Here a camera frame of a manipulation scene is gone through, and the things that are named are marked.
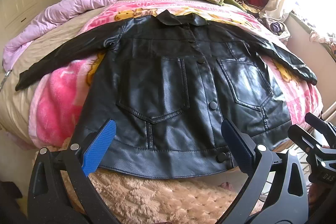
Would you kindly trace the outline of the pink cartoon fleece blanket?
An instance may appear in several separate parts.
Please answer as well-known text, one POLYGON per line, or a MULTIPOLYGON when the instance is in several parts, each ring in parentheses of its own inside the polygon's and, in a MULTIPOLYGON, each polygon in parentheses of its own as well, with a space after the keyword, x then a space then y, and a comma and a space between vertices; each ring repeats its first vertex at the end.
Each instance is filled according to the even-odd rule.
MULTIPOLYGON (((253 16, 239 11, 232 5, 222 7, 200 1, 146 0, 123 1, 107 8, 100 8, 79 31, 80 34, 100 25, 128 18, 153 15, 168 10, 174 15, 192 12, 206 20, 228 23, 252 32, 284 48, 274 34, 253 16)), ((104 53, 95 53, 83 60, 75 60, 64 68, 45 75, 34 92, 30 105, 29 135, 37 147, 47 144, 62 146, 78 122, 93 75, 104 53)), ((284 93, 293 123, 308 128, 306 113, 322 113, 321 94, 316 86, 300 80, 288 69, 269 57, 263 57, 284 93)))

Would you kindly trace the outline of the beige fluffy blanket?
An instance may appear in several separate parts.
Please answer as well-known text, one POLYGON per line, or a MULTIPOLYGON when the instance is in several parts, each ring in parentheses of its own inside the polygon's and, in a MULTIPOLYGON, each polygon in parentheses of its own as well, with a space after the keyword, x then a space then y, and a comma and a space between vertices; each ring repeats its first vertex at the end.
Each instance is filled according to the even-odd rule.
POLYGON ((121 223, 215 223, 238 195, 227 182, 149 180, 103 168, 89 179, 121 223))

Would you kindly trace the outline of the black leather jacket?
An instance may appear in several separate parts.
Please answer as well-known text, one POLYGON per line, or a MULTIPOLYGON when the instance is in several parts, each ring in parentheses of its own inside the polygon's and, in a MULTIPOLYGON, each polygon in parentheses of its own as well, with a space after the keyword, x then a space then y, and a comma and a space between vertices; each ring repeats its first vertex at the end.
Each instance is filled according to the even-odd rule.
POLYGON ((268 56, 306 83, 314 72, 296 55, 241 28, 169 11, 103 24, 70 39, 22 72, 16 90, 96 52, 74 143, 105 121, 117 132, 100 167, 144 178, 201 177, 235 166, 221 134, 231 120, 274 149, 291 125, 268 56))

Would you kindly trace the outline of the beige bed sheet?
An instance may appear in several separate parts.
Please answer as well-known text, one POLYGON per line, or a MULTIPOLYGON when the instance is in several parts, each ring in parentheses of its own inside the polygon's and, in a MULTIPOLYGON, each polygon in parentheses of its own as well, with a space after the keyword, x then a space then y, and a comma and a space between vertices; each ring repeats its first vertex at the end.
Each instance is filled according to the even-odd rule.
POLYGON ((25 90, 17 92, 15 91, 15 86, 20 73, 29 69, 31 65, 66 41, 79 35, 81 28, 90 18, 95 16, 97 11, 98 9, 85 12, 36 39, 19 57, 10 74, 8 76, 1 75, 1 79, 5 81, 1 89, 1 129, 23 147, 28 149, 37 147, 29 135, 29 114, 34 92, 40 80, 25 90))

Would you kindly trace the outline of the bag of clothes by window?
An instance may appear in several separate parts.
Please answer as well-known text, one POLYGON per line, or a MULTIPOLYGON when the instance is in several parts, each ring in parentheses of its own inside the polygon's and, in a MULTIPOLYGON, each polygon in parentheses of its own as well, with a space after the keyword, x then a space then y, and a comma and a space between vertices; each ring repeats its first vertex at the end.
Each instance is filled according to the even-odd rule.
POLYGON ((287 26, 278 20, 272 18, 258 18, 257 19, 264 27, 266 27, 272 34, 276 35, 278 39, 287 45, 290 38, 290 32, 287 26))

